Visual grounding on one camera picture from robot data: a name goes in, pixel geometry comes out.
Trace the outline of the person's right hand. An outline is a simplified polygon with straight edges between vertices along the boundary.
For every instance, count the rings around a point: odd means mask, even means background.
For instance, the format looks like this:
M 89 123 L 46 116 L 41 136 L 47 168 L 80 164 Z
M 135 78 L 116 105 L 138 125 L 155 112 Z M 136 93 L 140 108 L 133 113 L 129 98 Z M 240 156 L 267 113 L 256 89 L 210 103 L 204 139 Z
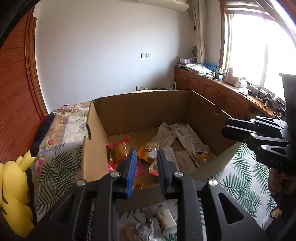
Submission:
M 268 177 L 268 188 L 273 195 L 281 192 L 281 190 L 284 188 L 284 181 L 291 181 L 285 193 L 292 194 L 293 192 L 295 192 L 295 177 L 279 172 L 274 168 L 270 168 Z

